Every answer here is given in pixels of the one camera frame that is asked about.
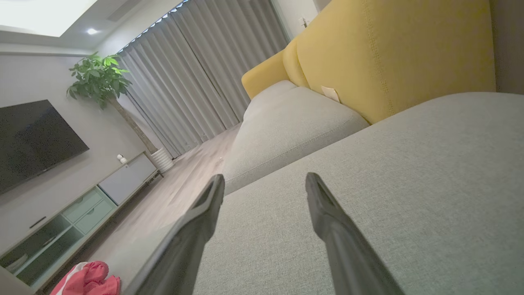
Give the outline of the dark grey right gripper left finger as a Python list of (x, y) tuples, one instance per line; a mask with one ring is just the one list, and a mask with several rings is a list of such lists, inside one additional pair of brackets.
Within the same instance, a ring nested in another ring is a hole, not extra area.
[(126, 295), (193, 293), (204, 247), (215, 233), (224, 189), (224, 176), (212, 176), (125, 288)]

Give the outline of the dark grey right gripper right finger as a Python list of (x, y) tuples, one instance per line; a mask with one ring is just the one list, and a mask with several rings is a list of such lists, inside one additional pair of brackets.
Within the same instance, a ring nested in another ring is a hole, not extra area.
[(305, 189), (312, 226), (325, 243), (337, 295), (402, 295), (404, 292), (322, 178), (309, 172)]

